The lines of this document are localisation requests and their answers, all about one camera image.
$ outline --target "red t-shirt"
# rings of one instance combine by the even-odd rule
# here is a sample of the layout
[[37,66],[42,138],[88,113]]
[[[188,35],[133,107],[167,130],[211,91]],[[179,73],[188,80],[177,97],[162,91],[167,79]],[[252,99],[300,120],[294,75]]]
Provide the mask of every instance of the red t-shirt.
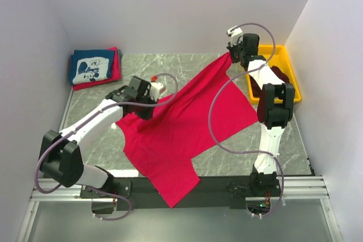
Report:
[[[215,145],[208,130],[208,111],[218,90],[229,80],[226,71],[230,65],[229,53],[220,56],[172,102],[156,107],[151,120],[129,114],[117,122],[125,134],[126,156],[150,179],[169,207],[174,207],[199,182],[191,159]],[[256,112],[241,90],[229,84],[213,109],[216,138],[221,142],[256,121]]]

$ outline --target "stack of folded clothes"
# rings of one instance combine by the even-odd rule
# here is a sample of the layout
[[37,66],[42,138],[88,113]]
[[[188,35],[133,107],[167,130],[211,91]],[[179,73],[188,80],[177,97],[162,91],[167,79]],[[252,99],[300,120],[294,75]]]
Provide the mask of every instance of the stack of folded clothes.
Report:
[[121,79],[122,52],[107,50],[75,50],[70,56],[68,81],[80,90]]

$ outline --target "blue folded shirt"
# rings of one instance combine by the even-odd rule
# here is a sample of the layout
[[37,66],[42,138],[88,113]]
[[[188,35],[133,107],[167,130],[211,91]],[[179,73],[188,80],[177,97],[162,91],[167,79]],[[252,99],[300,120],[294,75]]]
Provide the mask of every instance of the blue folded shirt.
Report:
[[76,85],[110,78],[114,56],[113,50],[75,50],[70,56],[69,83]]

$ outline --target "plastic container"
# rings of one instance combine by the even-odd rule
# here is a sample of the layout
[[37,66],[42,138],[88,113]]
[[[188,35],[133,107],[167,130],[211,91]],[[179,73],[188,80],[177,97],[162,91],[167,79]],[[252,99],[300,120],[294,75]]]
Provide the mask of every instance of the plastic container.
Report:
[[[259,46],[259,55],[263,55],[266,60],[272,53],[273,46],[272,45],[260,45]],[[277,66],[286,76],[289,77],[290,83],[295,87],[295,98],[294,103],[301,101],[301,94],[299,87],[297,86],[296,78],[294,76],[293,69],[290,64],[288,53],[286,52],[286,48],[283,45],[276,45],[276,52],[272,59],[268,62],[270,67]],[[258,104],[260,101],[259,97],[254,97],[252,93],[250,75],[246,74],[247,85],[248,85],[248,94],[250,96],[250,102],[253,104]],[[281,99],[275,99],[275,103],[282,103]]]

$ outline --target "cartoon character print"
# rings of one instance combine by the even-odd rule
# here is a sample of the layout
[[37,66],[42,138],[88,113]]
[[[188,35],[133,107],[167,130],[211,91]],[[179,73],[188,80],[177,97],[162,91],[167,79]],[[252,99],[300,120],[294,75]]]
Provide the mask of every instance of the cartoon character print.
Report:
[[78,73],[84,74],[83,78],[87,78],[92,82],[95,82],[99,74],[99,68],[98,65],[100,64],[100,60],[93,60],[90,64],[90,66],[87,65],[86,62],[81,62],[79,64]]

